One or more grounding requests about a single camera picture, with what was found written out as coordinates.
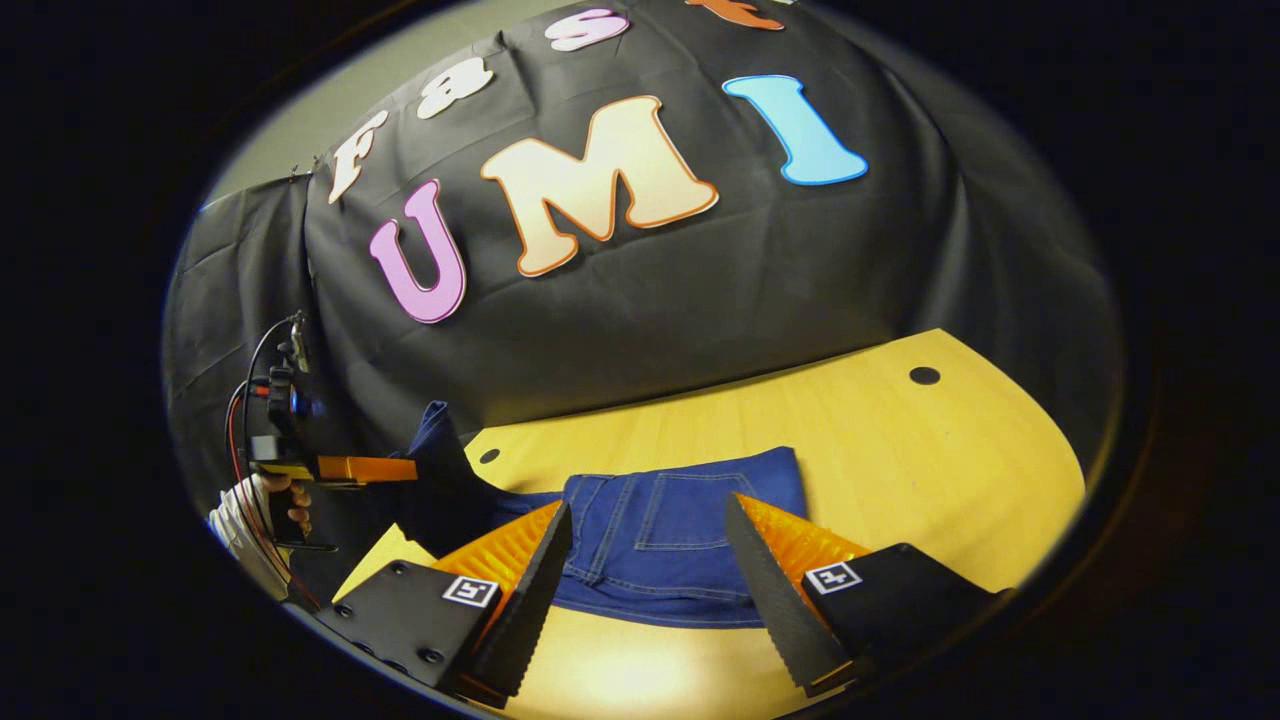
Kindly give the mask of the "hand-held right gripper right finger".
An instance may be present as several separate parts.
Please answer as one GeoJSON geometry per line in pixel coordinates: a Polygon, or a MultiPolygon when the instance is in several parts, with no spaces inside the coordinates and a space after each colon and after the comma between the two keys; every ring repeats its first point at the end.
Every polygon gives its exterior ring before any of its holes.
{"type": "Polygon", "coordinates": [[[727,498],[724,529],[777,653],[810,697],[922,661],[1001,600],[914,544],[867,550],[746,495],[727,498]]]}

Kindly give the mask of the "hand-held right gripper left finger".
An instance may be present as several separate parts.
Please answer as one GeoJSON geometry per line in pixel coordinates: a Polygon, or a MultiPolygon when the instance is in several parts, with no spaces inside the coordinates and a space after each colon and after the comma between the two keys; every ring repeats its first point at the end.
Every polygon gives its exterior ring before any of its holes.
{"type": "Polygon", "coordinates": [[[396,673],[503,708],[520,693],[572,538],[571,509],[556,501],[430,565],[392,561],[315,618],[396,673]]]}

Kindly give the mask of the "blue jeans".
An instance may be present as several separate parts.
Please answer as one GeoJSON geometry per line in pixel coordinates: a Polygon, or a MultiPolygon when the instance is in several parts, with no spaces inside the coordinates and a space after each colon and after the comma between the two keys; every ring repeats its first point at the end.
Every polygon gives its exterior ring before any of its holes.
{"type": "Polygon", "coordinates": [[[426,406],[403,457],[417,480],[393,486],[387,519],[436,559],[547,505],[570,506],[572,539],[556,607],[652,626],[759,629],[762,616],[726,534],[733,495],[808,518],[794,448],[620,475],[575,474],[562,489],[515,493],[472,468],[445,402],[426,406]]]}

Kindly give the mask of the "black backdrop cloth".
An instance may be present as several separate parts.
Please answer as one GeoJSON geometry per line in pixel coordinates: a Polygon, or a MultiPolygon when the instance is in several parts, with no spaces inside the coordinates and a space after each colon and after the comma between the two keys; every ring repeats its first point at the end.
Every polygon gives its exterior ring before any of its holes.
{"type": "MultiPolygon", "coordinates": [[[[177,255],[163,397],[197,514],[241,474],[234,389],[302,314],[328,454],[403,455],[435,401],[515,493],[787,446],[812,520],[987,588],[1075,521],[1121,397],[1105,263],[1021,135],[861,24],[577,3],[338,117],[177,255]]],[[[340,562],[396,484],[314,510],[340,562]]]]}

